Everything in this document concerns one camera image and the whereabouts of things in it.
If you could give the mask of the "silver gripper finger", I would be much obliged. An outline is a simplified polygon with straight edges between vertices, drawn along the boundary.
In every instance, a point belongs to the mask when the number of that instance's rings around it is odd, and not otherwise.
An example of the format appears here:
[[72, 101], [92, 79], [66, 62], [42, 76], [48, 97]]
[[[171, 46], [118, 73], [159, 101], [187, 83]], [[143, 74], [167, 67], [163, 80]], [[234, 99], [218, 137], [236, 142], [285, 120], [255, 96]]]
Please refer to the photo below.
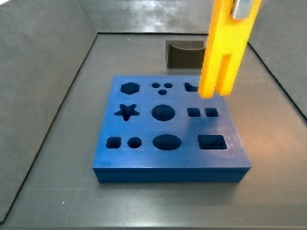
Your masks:
[[251, 11], [254, 0], [234, 0], [231, 17], [234, 20], [244, 19]]

